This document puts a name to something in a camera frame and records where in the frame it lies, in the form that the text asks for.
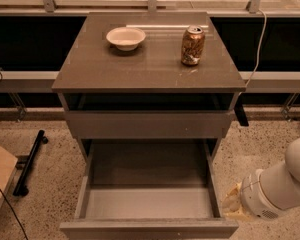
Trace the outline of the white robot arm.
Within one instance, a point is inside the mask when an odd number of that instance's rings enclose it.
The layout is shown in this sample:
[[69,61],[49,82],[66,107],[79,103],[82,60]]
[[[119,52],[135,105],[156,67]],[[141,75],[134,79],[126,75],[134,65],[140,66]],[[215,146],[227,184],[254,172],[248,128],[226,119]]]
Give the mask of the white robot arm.
[[300,207],[300,138],[288,146],[283,161],[246,176],[222,202],[223,215],[241,221],[272,221],[295,207]]

